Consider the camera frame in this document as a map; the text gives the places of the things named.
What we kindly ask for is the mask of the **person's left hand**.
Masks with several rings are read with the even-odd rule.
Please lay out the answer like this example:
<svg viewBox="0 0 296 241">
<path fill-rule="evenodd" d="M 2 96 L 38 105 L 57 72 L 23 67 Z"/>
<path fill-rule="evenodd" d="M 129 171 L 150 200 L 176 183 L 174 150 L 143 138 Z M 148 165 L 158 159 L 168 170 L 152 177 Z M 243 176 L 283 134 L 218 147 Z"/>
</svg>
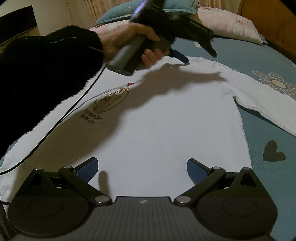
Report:
<svg viewBox="0 0 296 241">
<path fill-rule="evenodd" d="M 143 35 L 152 41 L 160 41 L 160 38 L 151 27 L 138 23 L 128 23 L 127 25 L 120 26 L 107 34 L 98 34 L 103 45 L 103 63 L 109 63 L 118 51 L 135 35 Z M 141 55 L 141 60 L 144 65 L 143 69 L 150 68 L 169 53 L 169 50 L 161 51 L 159 48 L 155 48 L 154 50 L 146 49 Z"/>
</svg>

